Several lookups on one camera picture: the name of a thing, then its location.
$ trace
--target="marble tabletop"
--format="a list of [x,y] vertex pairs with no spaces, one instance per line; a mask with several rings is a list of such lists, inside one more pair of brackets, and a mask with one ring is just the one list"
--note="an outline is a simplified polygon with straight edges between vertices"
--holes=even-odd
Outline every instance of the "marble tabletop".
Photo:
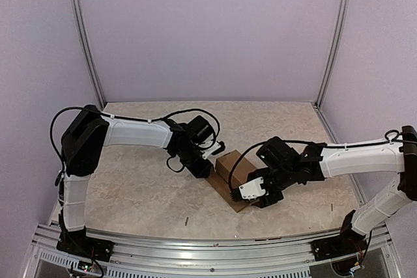
[[[245,151],[275,135],[283,139],[328,141],[310,103],[299,102],[130,102],[109,103],[104,111],[155,118],[198,107],[217,116],[224,153]],[[173,117],[187,122],[195,113]],[[299,152],[302,145],[293,145]],[[165,150],[109,146],[92,175],[85,208],[86,226],[123,234],[185,239],[276,238],[341,226],[358,208],[346,176],[287,188],[284,200],[268,208],[247,207],[239,213],[204,180],[187,170],[170,171]],[[264,167],[254,152],[248,159]],[[52,219],[57,219],[57,209]]]

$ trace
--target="metal extrusion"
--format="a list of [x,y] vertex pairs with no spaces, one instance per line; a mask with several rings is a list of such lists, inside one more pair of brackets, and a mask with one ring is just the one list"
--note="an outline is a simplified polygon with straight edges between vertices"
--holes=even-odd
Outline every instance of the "metal extrusion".
[[332,45],[330,46],[330,52],[328,54],[328,58],[326,62],[326,69],[324,71],[324,76],[323,76],[323,80],[321,81],[319,94],[317,95],[317,99],[315,102],[318,108],[320,108],[323,104],[324,96],[326,95],[328,84],[330,82],[330,77],[334,69],[334,63],[336,61],[336,57],[338,54],[338,49],[339,49],[341,36],[343,32],[343,26],[345,25],[345,18],[346,18],[348,3],[349,3],[349,0],[340,0],[339,2],[339,10],[338,10],[338,16],[336,18],[336,26],[334,29]]
[[[56,250],[60,231],[56,224],[39,225],[32,241],[33,250],[38,250],[33,252],[33,255],[39,257],[41,252],[39,249],[41,249],[55,253],[68,262],[88,261]],[[273,273],[297,272],[329,262],[330,260],[316,262],[310,243],[337,234],[338,230],[331,230],[273,239],[180,240],[88,230],[89,236],[115,243],[110,262],[100,262],[100,264],[108,277],[125,278],[130,274],[136,274],[137,277],[144,275],[144,277],[165,278],[213,275],[268,277]],[[391,244],[390,235],[384,225],[374,229],[371,250]],[[65,267],[69,266],[68,262],[57,260],[55,263]],[[25,278],[32,278],[31,270],[27,270]]]
[[76,27],[78,30],[79,42],[83,50],[87,69],[93,84],[94,94],[97,98],[99,109],[103,109],[106,106],[106,98],[104,97],[103,89],[98,78],[96,66],[93,60],[93,54],[91,53],[90,43],[85,29],[83,12],[81,9],[80,0],[71,0],[72,10],[74,11],[74,17],[76,21]]

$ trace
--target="white arm segment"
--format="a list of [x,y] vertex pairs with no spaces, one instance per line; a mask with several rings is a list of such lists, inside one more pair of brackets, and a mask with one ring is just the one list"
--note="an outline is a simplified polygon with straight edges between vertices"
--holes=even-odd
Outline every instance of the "white arm segment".
[[366,235],[379,223],[394,215],[400,208],[412,202],[404,192],[398,190],[400,176],[397,175],[391,183],[359,210],[352,217],[352,230]]
[[103,117],[109,123],[104,146],[139,145],[166,148],[172,131],[165,122],[138,122]]
[[[355,143],[355,145],[381,141],[385,141],[385,139],[364,141]],[[404,171],[404,156],[399,151],[401,146],[403,146],[402,143],[393,142],[360,148],[323,148],[321,152],[323,160],[320,162],[320,168],[325,178],[368,172],[401,173]]]
[[[141,145],[166,148],[172,131],[165,122],[138,122],[103,117],[109,122],[104,146]],[[64,173],[63,217],[68,231],[81,230],[85,226],[84,208],[89,176],[69,176]]]
[[70,232],[81,230],[85,226],[84,207],[90,176],[71,175],[68,177],[64,173],[63,217],[65,227]]

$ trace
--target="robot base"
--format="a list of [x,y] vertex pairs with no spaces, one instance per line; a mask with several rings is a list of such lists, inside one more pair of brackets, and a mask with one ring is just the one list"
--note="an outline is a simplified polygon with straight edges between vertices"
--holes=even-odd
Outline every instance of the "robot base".
[[108,240],[79,236],[78,234],[69,237],[69,234],[61,233],[57,250],[79,257],[93,258],[103,262],[109,262],[113,250],[113,242]]
[[316,261],[342,257],[359,252],[359,250],[363,251],[366,249],[366,246],[365,240],[342,239],[340,236],[319,239],[311,243],[311,249]]

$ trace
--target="black cable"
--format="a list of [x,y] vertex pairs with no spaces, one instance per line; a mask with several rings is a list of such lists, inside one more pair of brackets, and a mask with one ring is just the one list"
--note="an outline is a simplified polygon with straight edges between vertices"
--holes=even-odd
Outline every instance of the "black cable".
[[301,145],[313,145],[313,146],[320,146],[319,143],[315,143],[314,141],[304,141],[304,140],[292,140],[292,139],[284,139],[284,143],[300,143]]
[[266,141],[262,141],[261,143],[256,143],[256,144],[254,144],[253,146],[250,146],[249,148],[247,148],[247,149],[245,150],[245,152],[243,152],[243,153],[239,156],[239,158],[236,160],[235,164],[233,164],[233,167],[232,167],[232,169],[231,169],[231,171],[230,171],[230,173],[229,173],[229,178],[227,179],[227,184],[229,185],[230,192],[233,192],[232,177],[233,177],[233,172],[234,172],[234,171],[235,171],[235,169],[237,168],[237,165],[240,163],[240,161],[242,161],[242,160],[243,160],[243,158],[245,157],[245,155],[246,155],[246,154],[247,154],[250,150],[252,150],[252,149],[256,148],[257,146],[261,146],[261,145],[263,145],[264,143],[266,143]]
[[366,254],[367,254],[367,250],[369,249],[369,245],[371,244],[371,239],[372,239],[372,230],[369,233],[369,239],[367,240],[366,250],[365,250],[364,256],[362,257],[362,261],[361,261],[360,265],[362,265],[364,263],[364,260],[365,260]]
[[417,141],[402,140],[402,139],[395,139],[393,141],[395,141],[396,143],[411,143],[411,144],[417,145]]
[[70,233],[67,231],[66,232],[66,236],[68,237],[68,238],[70,238],[70,240],[72,241],[72,243],[73,244],[75,244],[76,245],[76,247],[82,252],[82,253],[84,253],[85,255],[86,255],[86,257],[88,257],[89,259],[91,259],[91,262],[93,262],[93,263],[95,263],[97,266],[98,266],[98,268],[100,268],[100,271],[101,271],[101,275],[99,276],[99,278],[103,278],[104,277],[104,270],[103,270],[103,267],[96,261],[96,259],[94,258],[94,255],[89,255],[87,252],[85,252],[85,250],[82,248],[82,247],[80,247],[72,238],[71,238],[71,236],[70,236]]
[[219,136],[219,133],[220,133],[220,122],[212,113],[210,113],[210,112],[208,112],[204,109],[192,108],[192,109],[185,109],[185,110],[179,110],[179,111],[172,112],[172,113],[162,117],[162,119],[170,118],[170,117],[173,117],[174,115],[188,113],[188,112],[202,112],[204,114],[207,114],[209,117],[211,117],[216,122],[217,132],[213,133],[213,142],[211,143],[210,146],[207,146],[205,148],[199,147],[199,149],[200,150],[207,150],[207,149],[211,148],[212,146],[214,146],[214,144],[217,141],[217,137]]
[[181,173],[184,169],[185,169],[185,165],[182,165],[182,167],[180,169],[174,170],[171,166],[169,166],[169,161],[172,160],[173,158],[175,158],[174,156],[170,156],[167,159],[167,167],[172,170],[174,173]]
[[55,124],[55,121],[57,120],[57,118],[61,114],[63,114],[64,112],[73,111],[73,110],[86,111],[86,112],[94,113],[94,114],[97,114],[97,115],[100,115],[100,116],[103,116],[103,117],[116,118],[116,119],[119,119],[119,120],[133,120],[133,121],[136,121],[136,122],[158,122],[160,120],[165,120],[165,119],[167,119],[169,117],[172,117],[173,115],[178,115],[178,114],[187,113],[187,112],[193,112],[193,111],[202,112],[202,113],[205,113],[208,116],[212,117],[216,121],[216,124],[217,124],[217,133],[213,134],[214,139],[213,139],[212,144],[210,146],[206,147],[206,148],[200,148],[200,150],[206,150],[208,148],[211,148],[216,143],[217,137],[218,137],[218,135],[220,133],[220,122],[219,122],[219,120],[212,113],[210,113],[210,112],[208,112],[206,110],[203,110],[203,109],[196,109],[196,108],[193,108],[193,109],[185,109],[185,110],[180,110],[180,111],[172,112],[172,113],[170,113],[170,114],[168,114],[168,115],[166,115],[164,117],[159,117],[159,118],[154,118],[154,119],[147,120],[145,118],[125,117],[125,116],[122,116],[122,115],[110,115],[108,113],[104,113],[104,112],[100,112],[100,111],[95,111],[95,110],[87,109],[85,107],[66,107],[66,108],[60,110],[57,114],[55,114],[55,116],[53,117],[53,119],[51,121],[51,125],[50,125],[50,141],[51,141],[51,145],[52,145],[55,153],[58,155],[59,160],[61,161],[61,170],[59,171],[58,176],[55,179],[55,186],[58,186],[59,181],[61,179],[61,175],[65,171],[65,162],[64,162],[64,159],[63,159],[61,153],[58,151],[57,146],[55,145],[55,141],[53,140],[53,125]]
[[[395,133],[395,137],[390,139],[388,136],[391,133]],[[400,132],[397,131],[397,130],[388,130],[384,134],[385,141],[379,141],[379,142],[376,142],[376,143],[359,143],[359,144],[356,144],[356,145],[346,145],[346,146],[345,145],[324,146],[323,148],[325,148],[325,149],[344,149],[344,148],[349,149],[349,148],[362,148],[362,147],[365,147],[365,146],[381,146],[381,145],[385,145],[385,144],[393,142],[393,141],[397,141],[398,140],[397,138],[399,137],[399,135],[400,135]]]

